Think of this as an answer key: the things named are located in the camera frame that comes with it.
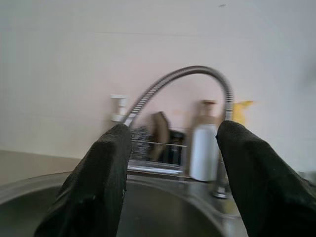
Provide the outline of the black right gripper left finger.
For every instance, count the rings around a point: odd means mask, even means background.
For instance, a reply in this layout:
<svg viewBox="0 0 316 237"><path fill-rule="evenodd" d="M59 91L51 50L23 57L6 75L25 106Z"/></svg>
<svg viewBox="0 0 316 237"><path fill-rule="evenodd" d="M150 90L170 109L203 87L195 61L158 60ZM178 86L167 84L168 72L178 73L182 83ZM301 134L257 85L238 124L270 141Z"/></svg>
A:
<svg viewBox="0 0 316 237"><path fill-rule="evenodd" d="M89 148L59 189L36 237L115 237L132 150L128 126L117 124Z"/></svg>

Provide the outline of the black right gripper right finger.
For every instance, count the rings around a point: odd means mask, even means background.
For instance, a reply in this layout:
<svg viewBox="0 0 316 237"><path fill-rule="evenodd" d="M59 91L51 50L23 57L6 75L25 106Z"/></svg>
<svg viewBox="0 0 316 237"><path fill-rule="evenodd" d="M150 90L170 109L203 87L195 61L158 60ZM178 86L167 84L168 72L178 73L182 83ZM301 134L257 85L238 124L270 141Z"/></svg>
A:
<svg viewBox="0 0 316 237"><path fill-rule="evenodd" d="M308 181L237 122L223 121L216 138L248 236L316 235L316 192Z"/></svg>

